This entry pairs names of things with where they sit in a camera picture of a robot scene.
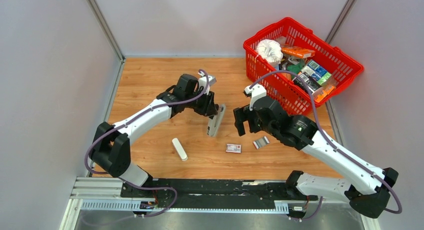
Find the grey stapler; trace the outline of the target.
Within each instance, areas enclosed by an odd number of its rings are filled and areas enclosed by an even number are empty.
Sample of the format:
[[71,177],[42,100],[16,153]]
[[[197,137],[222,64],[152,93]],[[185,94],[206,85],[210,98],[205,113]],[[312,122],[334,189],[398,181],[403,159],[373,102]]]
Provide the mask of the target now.
[[218,134],[225,111],[226,105],[221,104],[218,108],[217,115],[214,115],[212,119],[209,119],[206,131],[208,136],[215,137]]

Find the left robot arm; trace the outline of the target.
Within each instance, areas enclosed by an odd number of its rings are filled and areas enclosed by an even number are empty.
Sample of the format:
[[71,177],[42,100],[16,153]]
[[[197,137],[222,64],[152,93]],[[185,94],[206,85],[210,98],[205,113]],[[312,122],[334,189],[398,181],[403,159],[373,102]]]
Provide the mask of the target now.
[[139,137],[187,108],[208,117],[208,136],[214,137],[218,132],[226,107],[214,102],[215,94],[210,87],[216,78],[204,70],[198,73],[200,78],[182,74],[177,84],[136,114],[114,124],[101,123],[85,158],[100,166],[104,174],[133,184],[133,190],[140,197],[148,197],[153,191],[153,184],[148,180],[150,175],[131,161],[131,145]]

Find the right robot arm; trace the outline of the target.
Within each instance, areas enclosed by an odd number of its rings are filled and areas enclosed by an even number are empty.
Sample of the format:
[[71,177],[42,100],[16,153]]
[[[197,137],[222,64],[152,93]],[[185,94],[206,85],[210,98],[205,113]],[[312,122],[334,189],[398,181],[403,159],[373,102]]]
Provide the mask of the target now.
[[289,115],[281,105],[268,96],[253,105],[233,110],[235,127],[240,136],[249,131],[264,131],[285,146],[311,155],[341,175],[340,178],[319,177],[293,170],[285,184],[291,199],[320,196],[348,203],[358,213],[377,219],[382,212],[402,212],[393,186],[399,176],[393,168],[376,167],[332,139],[315,121],[304,115]]

